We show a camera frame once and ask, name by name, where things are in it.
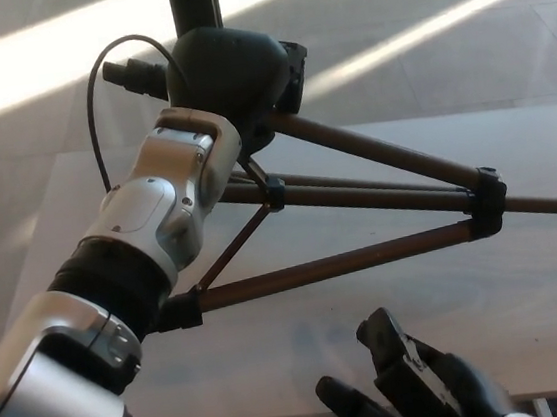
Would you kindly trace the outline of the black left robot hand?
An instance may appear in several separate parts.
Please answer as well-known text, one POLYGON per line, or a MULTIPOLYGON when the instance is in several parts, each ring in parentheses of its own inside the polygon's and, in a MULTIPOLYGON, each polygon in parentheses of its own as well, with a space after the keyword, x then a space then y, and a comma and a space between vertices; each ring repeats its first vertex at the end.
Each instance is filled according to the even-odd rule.
POLYGON ((239 132, 242 154, 249 156, 274 139, 267 114, 300 111, 307 54, 299 43, 264 33, 199 27, 172 50, 179 69, 167 71, 168 100, 173 107, 225 117, 239 132))

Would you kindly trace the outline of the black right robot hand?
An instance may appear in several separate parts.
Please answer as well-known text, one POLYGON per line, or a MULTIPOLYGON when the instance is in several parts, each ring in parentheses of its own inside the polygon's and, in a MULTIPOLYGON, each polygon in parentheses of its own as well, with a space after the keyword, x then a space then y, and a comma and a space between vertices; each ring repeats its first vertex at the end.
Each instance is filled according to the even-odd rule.
POLYGON ((371 354, 375 387, 395 411, 323 376, 315 392, 336 417, 508 417, 515 411, 501 386, 455 354, 405 333, 383 307, 359 324, 356 337, 371 354))

